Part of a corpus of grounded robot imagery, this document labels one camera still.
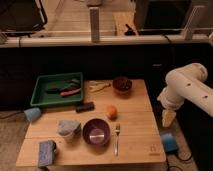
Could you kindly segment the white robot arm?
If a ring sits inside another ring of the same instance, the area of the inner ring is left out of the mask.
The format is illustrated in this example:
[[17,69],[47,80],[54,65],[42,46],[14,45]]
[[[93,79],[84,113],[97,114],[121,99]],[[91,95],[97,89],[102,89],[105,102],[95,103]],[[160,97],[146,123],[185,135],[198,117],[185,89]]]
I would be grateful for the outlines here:
[[213,88],[204,84],[207,69],[200,63],[191,63],[169,71],[165,77],[166,87],[157,100],[163,106],[162,126],[169,127],[178,110],[187,99],[213,117]]

